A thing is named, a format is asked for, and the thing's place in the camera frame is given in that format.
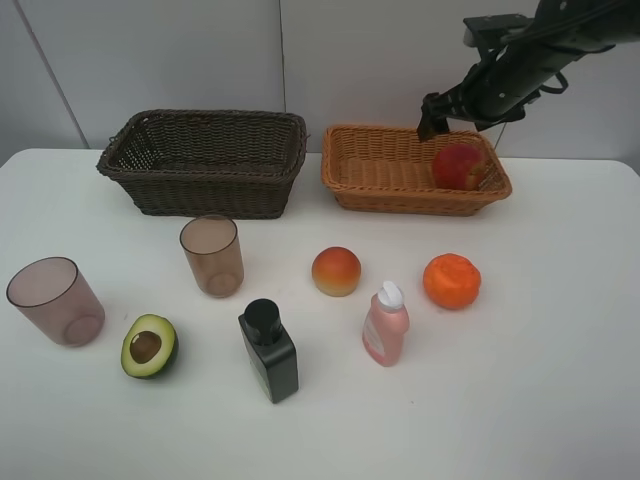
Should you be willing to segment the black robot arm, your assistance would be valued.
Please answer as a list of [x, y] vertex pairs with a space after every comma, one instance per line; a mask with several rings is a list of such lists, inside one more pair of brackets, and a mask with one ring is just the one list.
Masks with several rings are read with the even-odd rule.
[[639, 40], [637, 1], [541, 1], [535, 15], [467, 17], [464, 43], [480, 61], [444, 93], [423, 98], [416, 133], [421, 142], [450, 131], [448, 121], [479, 131], [525, 118], [543, 93], [568, 88], [562, 70], [585, 56]]

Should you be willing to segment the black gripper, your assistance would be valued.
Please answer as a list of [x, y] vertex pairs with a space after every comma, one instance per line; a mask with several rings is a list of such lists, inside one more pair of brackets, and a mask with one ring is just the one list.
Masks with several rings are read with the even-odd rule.
[[527, 49], [506, 49], [473, 66], [464, 80], [446, 93], [427, 94], [417, 126], [419, 141], [449, 132], [449, 119], [473, 123], [478, 131], [513, 117], [543, 84], [543, 72]]

